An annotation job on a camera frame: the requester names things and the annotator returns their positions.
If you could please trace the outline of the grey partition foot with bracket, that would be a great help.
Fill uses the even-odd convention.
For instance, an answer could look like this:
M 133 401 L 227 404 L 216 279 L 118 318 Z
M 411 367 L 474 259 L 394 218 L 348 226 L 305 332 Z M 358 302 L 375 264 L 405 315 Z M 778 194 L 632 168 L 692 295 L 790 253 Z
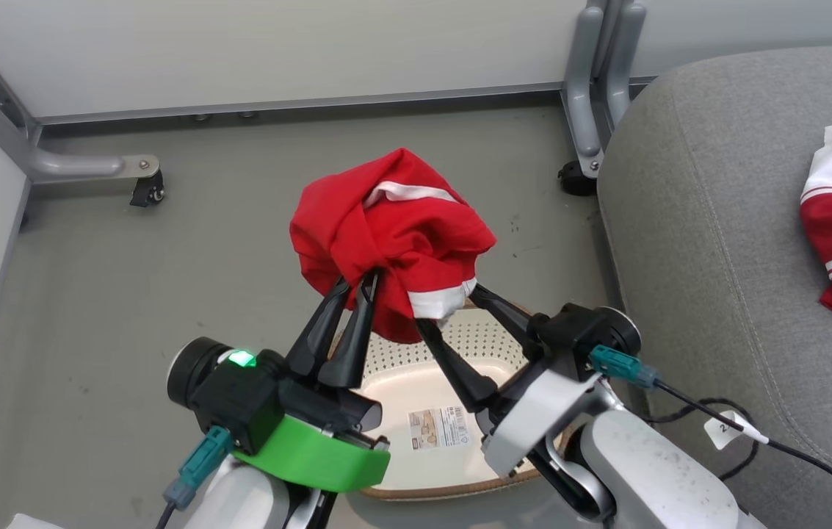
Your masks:
M 151 176 L 161 170 L 154 155 L 67 155 L 39 147 L 42 126 L 0 73 L 0 148 L 34 184 L 112 181 Z

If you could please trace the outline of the paper label sticker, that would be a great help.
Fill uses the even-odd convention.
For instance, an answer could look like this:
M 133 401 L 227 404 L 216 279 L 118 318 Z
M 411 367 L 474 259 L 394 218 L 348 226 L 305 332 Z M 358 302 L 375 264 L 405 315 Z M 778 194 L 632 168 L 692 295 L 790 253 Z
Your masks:
M 462 406 L 442 406 L 407 414 L 411 447 L 415 451 L 471 445 L 473 438 Z

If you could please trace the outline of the grey partition bottom rail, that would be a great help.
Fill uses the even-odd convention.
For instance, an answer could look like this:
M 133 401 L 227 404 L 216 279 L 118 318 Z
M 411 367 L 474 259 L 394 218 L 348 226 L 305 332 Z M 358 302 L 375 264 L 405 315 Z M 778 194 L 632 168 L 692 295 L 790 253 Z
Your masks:
M 110 121 L 136 120 L 137 118 L 174 118 L 238 112 L 317 109 L 345 107 L 346 105 L 395 104 L 411 103 L 412 101 L 438 101 L 500 95 L 550 93 L 550 91 L 561 90 L 563 86 L 563 81 L 558 81 L 532 84 L 514 84 L 513 86 L 452 88 L 452 90 L 432 90 L 422 91 L 421 93 L 358 95 L 288 101 L 251 101 L 251 103 L 248 101 L 247 103 L 237 104 L 188 105 L 188 107 L 121 110 L 59 116 L 37 116 L 34 120 L 37 125 L 43 126 L 77 123 L 109 123 Z

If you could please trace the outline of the red garment with white band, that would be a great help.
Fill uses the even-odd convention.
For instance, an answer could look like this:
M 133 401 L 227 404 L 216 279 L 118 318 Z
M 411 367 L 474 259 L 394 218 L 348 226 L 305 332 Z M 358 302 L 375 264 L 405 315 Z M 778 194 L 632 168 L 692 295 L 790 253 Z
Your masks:
M 465 305 L 477 258 L 496 244 L 482 217 L 406 148 L 307 185 L 289 237 L 321 294 L 379 270 L 372 330 L 397 344 L 420 342 L 417 320 L 442 324 Z

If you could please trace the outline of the black caster wheel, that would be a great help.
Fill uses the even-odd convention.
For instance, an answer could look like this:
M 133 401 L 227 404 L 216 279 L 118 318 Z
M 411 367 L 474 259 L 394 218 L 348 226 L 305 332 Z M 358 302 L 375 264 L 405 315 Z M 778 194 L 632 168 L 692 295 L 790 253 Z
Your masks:
M 158 170 L 149 177 L 137 179 L 129 204 L 134 207 L 146 208 L 160 204 L 165 195 L 166 187 L 164 187 L 163 174 Z
M 590 197 L 596 194 L 597 179 L 587 177 L 580 161 L 570 161 L 557 171 L 560 190 L 568 195 Z

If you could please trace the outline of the grey fabric sofa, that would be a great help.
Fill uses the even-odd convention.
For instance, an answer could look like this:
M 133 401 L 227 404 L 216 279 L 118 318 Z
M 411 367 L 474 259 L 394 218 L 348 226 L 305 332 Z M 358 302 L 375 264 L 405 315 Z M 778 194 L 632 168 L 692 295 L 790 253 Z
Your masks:
M 601 217 L 641 355 L 832 466 L 832 312 L 800 194 L 832 125 L 832 46 L 658 76 L 606 150 Z

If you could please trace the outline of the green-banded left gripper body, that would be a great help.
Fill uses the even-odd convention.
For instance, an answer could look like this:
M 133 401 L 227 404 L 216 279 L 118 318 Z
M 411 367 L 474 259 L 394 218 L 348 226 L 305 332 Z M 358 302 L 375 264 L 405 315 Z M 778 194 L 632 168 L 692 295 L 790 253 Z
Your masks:
M 382 482 L 388 440 L 361 433 L 376 402 L 348 389 L 308 386 L 288 376 L 236 374 L 237 411 L 245 423 L 232 456 L 287 483 L 346 493 Z

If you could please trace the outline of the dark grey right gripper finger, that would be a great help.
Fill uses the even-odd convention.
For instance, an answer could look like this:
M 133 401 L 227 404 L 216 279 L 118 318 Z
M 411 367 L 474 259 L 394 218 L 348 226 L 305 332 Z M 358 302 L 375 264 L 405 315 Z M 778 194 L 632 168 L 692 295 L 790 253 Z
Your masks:
M 435 321 L 416 319 L 415 323 L 423 342 L 465 409 L 471 413 L 486 409 L 499 389 L 496 382 L 477 372 L 449 346 Z
M 529 334 L 530 315 L 523 309 L 500 297 L 481 284 L 477 284 L 469 296 L 470 301 L 477 307 L 485 309 L 493 318 L 506 329 L 507 333 L 521 346 L 527 361 L 538 360 L 538 345 Z

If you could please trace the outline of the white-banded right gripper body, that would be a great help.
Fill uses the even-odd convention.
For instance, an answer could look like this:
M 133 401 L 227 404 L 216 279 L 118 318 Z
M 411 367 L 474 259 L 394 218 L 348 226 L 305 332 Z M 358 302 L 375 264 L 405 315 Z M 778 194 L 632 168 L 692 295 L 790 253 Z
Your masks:
M 474 414 L 486 435 L 482 454 L 486 464 L 501 478 L 510 479 L 517 464 L 539 445 L 546 443 L 547 466 L 571 479 L 594 479 L 583 466 L 561 460 L 554 439 L 586 408 L 587 393 L 595 389 L 600 374 L 585 382 L 572 381 L 547 369 L 533 381 L 499 424 L 489 409 Z

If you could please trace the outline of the grey double-post partition foot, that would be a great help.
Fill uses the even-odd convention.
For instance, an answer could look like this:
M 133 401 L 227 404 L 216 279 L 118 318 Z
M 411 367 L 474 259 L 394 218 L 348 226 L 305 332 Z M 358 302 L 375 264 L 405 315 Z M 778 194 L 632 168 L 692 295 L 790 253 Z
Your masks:
M 631 71 L 646 16 L 641 0 L 587 0 L 577 15 L 560 96 L 573 161 L 587 177 L 598 180 L 601 132 L 613 133 L 631 103 Z

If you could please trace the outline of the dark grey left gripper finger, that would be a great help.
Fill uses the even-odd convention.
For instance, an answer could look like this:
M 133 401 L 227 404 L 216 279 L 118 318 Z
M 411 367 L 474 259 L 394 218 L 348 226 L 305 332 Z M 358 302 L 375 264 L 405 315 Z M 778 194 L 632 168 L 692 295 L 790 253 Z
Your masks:
M 360 388 L 380 278 L 379 269 L 372 269 L 356 287 L 355 308 L 343 329 L 334 355 L 319 368 L 317 379 L 325 386 L 339 389 Z
M 319 368 L 328 361 L 336 328 L 341 322 L 349 294 L 350 285 L 345 278 L 339 277 L 309 318 L 308 324 L 286 356 L 289 368 L 295 375 L 317 378 Z

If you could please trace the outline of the white perforated laundry basket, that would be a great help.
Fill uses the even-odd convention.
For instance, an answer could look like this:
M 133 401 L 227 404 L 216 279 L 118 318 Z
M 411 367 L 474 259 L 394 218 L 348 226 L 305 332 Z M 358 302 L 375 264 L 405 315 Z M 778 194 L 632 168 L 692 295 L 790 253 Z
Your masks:
M 456 312 L 442 335 L 477 372 L 497 385 L 509 381 L 527 363 L 513 336 L 492 315 L 474 306 Z M 529 462 L 524 462 L 509 480 L 500 479 L 489 468 L 482 454 L 482 430 L 423 344 L 395 344 L 372 335 L 358 394 L 381 404 L 380 426 L 371 431 L 371 436 L 384 436 L 390 443 L 388 471 L 380 484 L 363 490 L 366 497 L 436 501 L 509 488 L 540 476 Z M 471 445 L 413 450 L 407 414 L 442 406 L 465 409 Z

